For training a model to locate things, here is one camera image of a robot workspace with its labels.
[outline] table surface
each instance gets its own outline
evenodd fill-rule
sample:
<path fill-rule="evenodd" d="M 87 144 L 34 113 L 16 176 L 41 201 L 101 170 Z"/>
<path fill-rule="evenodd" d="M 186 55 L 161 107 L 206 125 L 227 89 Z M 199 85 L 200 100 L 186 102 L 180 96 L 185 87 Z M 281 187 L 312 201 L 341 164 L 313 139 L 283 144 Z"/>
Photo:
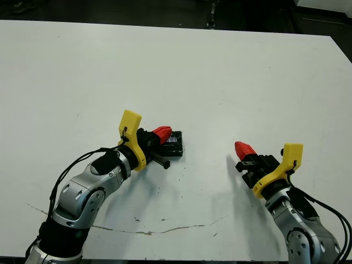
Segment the table surface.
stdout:
<path fill-rule="evenodd" d="M 184 156 L 107 199 L 84 258 L 287 260 L 235 141 L 278 160 L 303 143 L 294 184 L 352 221 L 352 65 L 330 37 L 39 21 L 0 21 L 0 36 L 0 255 L 24 255 L 58 175 L 116 145 L 125 109 L 181 130 Z"/>

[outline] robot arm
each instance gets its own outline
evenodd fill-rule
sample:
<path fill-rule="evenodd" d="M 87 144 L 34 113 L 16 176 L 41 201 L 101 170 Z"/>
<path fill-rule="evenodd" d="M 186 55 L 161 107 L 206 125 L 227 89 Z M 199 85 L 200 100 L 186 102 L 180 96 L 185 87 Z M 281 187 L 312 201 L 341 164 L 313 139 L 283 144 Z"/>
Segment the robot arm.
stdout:
<path fill-rule="evenodd" d="M 303 145 L 285 144 L 281 164 L 272 155 L 257 155 L 242 142 L 236 142 L 235 149 L 241 160 L 236 169 L 247 171 L 243 180 L 258 198 L 266 200 L 265 206 L 284 236 L 289 263 L 336 263 L 341 257 L 336 238 L 320 222 L 307 194 L 290 183 L 290 175 L 300 167 Z"/>
<path fill-rule="evenodd" d="M 121 187 L 131 171 L 143 169 L 152 160 L 167 169 L 170 162 L 161 155 L 182 156 L 181 132 L 172 132 L 169 126 L 144 131 L 138 129 L 140 119 L 140 115 L 125 111 L 120 124 L 123 142 L 115 148 L 98 150 L 105 154 L 64 185 L 58 203 L 49 210 L 47 221 L 30 246 L 26 264 L 78 263 L 103 202 Z"/>

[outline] black object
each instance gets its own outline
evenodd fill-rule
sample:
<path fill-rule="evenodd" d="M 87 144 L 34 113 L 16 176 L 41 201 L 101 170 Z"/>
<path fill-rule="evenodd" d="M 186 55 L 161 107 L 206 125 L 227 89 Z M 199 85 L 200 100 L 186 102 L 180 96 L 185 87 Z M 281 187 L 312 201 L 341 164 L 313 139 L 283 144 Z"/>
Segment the black object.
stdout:
<path fill-rule="evenodd" d="M 49 219 L 40 226 L 39 248 L 51 256 L 74 257 L 81 252 L 88 232 L 89 228 L 69 228 Z"/>
<path fill-rule="evenodd" d="M 239 172 L 248 171 L 242 178 L 250 189 L 265 175 L 272 173 L 280 163 L 272 156 L 257 154 L 246 155 L 245 158 L 236 164 Z"/>
<path fill-rule="evenodd" d="M 156 147 L 154 151 L 163 157 L 182 157 L 182 132 L 173 131 L 169 139 L 163 145 Z"/>
<path fill-rule="evenodd" d="M 171 133 L 169 139 L 160 145 L 160 137 L 154 132 L 148 132 L 143 128 L 137 130 L 138 145 L 143 150 L 146 157 L 146 162 L 156 161 L 168 169 L 170 167 L 170 161 L 163 157 L 174 157 L 182 156 L 182 132 L 174 131 Z"/>
<path fill-rule="evenodd" d="M 150 156 L 151 156 L 151 158 L 154 161 L 156 161 L 161 166 L 163 166 L 164 169 L 168 169 L 170 167 L 170 161 L 168 161 L 167 159 L 163 158 L 162 156 L 160 156 L 159 154 L 155 153 L 154 151 L 150 152 Z"/>

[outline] dark floor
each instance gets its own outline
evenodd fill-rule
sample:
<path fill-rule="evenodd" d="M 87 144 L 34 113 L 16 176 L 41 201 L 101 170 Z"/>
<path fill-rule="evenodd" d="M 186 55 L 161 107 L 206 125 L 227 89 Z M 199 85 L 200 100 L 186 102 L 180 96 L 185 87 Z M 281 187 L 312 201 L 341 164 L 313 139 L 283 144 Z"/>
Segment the dark floor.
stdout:
<path fill-rule="evenodd" d="M 284 32 L 331 36 L 352 62 L 352 24 L 342 14 L 295 7 L 292 0 L 35 0 L 37 8 L 0 19 L 173 28 Z"/>

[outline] black cable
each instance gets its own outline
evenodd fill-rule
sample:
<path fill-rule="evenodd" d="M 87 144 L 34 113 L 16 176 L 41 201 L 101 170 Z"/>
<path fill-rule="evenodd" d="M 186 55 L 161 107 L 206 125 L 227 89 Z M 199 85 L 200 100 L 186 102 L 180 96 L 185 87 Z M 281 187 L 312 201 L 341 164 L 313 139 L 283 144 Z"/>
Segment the black cable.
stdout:
<path fill-rule="evenodd" d="M 338 212 L 337 210 L 335 210 L 334 208 L 328 206 L 327 204 L 313 198 L 312 196 L 310 196 L 309 194 L 305 193 L 304 191 L 302 191 L 301 189 L 295 187 L 292 182 L 291 182 L 291 175 L 294 173 L 294 168 L 296 167 L 296 161 L 294 161 L 294 166 L 291 170 L 288 170 L 286 172 L 287 174 L 287 181 L 288 183 L 290 184 L 290 186 L 292 188 L 294 188 L 296 191 L 300 192 L 302 194 L 303 197 L 305 197 L 307 200 L 311 201 L 311 202 L 315 202 L 317 203 L 318 205 L 320 205 L 321 207 L 329 210 L 330 212 L 332 212 L 333 214 L 335 214 L 339 220 L 341 221 L 341 224 L 342 224 L 342 227 L 344 229 L 344 235 L 345 235 L 345 241 L 344 241 L 344 246 L 341 250 L 341 252 L 339 253 L 339 255 L 337 256 L 337 258 L 335 259 L 334 261 L 334 264 L 338 264 L 338 263 L 344 263 L 344 261 L 347 259 L 350 251 L 351 251 L 351 248 L 352 248 L 352 240 L 351 240 L 351 236 L 352 236 L 352 228 L 351 228 L 351 225 L 350 223 L 347 221 L 347 219 L 340 213 Z"/>

